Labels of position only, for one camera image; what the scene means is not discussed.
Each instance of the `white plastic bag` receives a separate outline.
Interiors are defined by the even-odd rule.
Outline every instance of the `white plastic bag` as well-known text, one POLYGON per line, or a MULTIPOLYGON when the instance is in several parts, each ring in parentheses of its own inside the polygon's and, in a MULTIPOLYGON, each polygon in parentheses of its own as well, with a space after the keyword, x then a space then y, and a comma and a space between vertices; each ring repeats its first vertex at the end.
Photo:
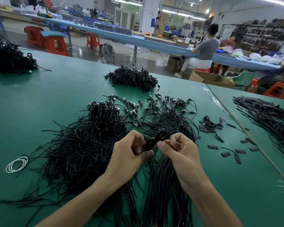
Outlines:
POLYGON ((268 55, 262 56, 258 61, 267 62, 271 57, 268 55))
POLYGON ((244 57, 242 49, 240 49, 240 48, 233 50, 232 55, 234 55, 236 57, 244 57))
POLYGON ((268 62, 271 64, 280 64, 284 60, 284 55, 274 54, 273 57, 270 57, 268 62))
POLYGON ((228 53, 231 53, 232 50, 233 50, 233 48, 231 46, 226 46, 226 47, 223 48, 223 51, 226 51, 228 53))
POLYGON ((251 53, 249 55, 249 58, 254 61, 258 61, 259 59, 261 59, 261 57, 262 56, 259 53, 251 53))

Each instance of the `air conditioner unit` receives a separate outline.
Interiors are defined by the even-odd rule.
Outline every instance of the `air conditioner unit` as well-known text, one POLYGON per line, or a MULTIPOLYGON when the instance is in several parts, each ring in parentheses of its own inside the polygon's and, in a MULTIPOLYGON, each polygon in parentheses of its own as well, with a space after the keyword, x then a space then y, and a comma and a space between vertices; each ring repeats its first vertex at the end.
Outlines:
POLYGON ((116 7, 115 23, 119 23, 119 26, 121 27, 133 30, 133 26, 135 24, 135 14, 133 14, 131 11, 116 7))

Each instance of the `woman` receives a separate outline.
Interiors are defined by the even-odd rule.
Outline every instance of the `woman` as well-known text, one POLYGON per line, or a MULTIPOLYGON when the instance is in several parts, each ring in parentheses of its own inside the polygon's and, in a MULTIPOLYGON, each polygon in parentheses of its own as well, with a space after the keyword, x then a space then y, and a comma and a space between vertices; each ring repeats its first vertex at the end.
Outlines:
POLYGON ((181 72, 175 73, 174 75, 182 79, 182 74, 188 66, 192 66, 193 69, 209 69, 213 61, 213 55, 216 53, 220 46, 220 41, 215 38, 215 34, 218 32, 219 26, 212 24, 207 30, 207 39, 199 44, 192 53, 200 52, 197 58, 187 58, 184 62, 181 72))

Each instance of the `white cable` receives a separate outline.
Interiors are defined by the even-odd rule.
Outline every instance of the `white cable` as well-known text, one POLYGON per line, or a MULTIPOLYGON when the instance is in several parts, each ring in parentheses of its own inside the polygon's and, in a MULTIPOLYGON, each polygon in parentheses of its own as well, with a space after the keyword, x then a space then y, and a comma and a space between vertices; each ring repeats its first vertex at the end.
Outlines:
POLYGON ((14 173, 14 172, 20 171, 20 170, 22 170, 26 166, 27 162, 28 162, 28 157, 26 157, 26 156, 19 157, 16 160, 12 161, 10 164, 7 165, 7 167, 5 168, 5 172, 7 172, 7 173, 14 173), (22 166, 19 169, 14 170, 13 169, 13 164, 15 162, 18 162, 18 161, 22 161, 23 164, 22 164, 22 166))
POLYGON ((52 6, 52 8, 55 8, 55 7, 60 7, 61 5, 63 5, 64 3, 66 2, 66 0, 64 0, 64 2, 62 2, 60 5, 57 5, 57 6, 52 6))

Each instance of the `forearm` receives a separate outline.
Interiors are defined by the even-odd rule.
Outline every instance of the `forearm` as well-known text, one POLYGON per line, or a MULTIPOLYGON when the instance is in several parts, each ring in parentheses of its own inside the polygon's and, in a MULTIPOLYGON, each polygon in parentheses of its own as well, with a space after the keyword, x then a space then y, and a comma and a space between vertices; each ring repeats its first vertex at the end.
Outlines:
POLYGON ((99 206, 119 188, 112 177, 102 175, 94 184, 41 221, 35 227, 84 226, 99 206))
POLYGON ((189 192, 189 196, 197 207, 205 227, 243 227, 208 178, 189 192))

